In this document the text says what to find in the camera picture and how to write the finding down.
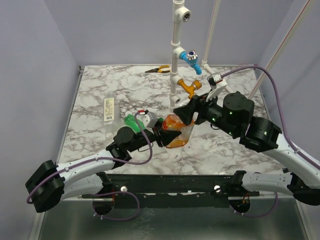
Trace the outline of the green plastic bottle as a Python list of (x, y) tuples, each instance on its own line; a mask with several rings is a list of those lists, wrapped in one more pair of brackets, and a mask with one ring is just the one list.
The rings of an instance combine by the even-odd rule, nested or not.
[(143, 130), (145, 129), (143, 122), (139, 119), (137, 119), (136, 121), (134, 115), (132, 114), (128, 114), (124, 118), (123, 122), (127, 127), (131, 128), (135, 133), (139, 133), (141, 131), (137, 123), (139, 123), (139, 125), (142, 127)]

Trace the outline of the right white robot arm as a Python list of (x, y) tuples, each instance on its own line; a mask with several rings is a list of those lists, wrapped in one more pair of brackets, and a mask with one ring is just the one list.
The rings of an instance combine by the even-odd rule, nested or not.
[(293, 196), (311, 206), (320, 204), (320, 163), (291, 146), (284, 131), (270, 120), (254, 116), (255, 103), (240, 92), (230, 93), (223, 99), (207, 99), (207, 95), (194, 95), (188, 104), (173, 110), (185, 125), (209, 122), (239, 144), (262, 153), (287, 168), (279, 174), (259, 174), (239, 170), (233, 175), (230, 191), (241, 196), (245, 192), (266, 191)]

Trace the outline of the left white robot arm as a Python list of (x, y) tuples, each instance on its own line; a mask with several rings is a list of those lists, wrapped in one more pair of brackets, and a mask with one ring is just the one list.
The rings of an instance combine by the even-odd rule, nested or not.
[(37, 213), (55, 207), (62, 199), (76, 195), (95, 195), (104, 198), (110, 194), (111, 185), (96, 178), (103, 171), (113, 170), (124, 164), (133, 165), (130, 153), (156, 142), (165, 147), (181, 135), (179, 130), (154, 128), (135, 133), (130, 127), (121, 127), (113, 142), (100, 152), (73, 162), (55, 164), (43, 162), (25, 183), (27, 204), (33, 205)]

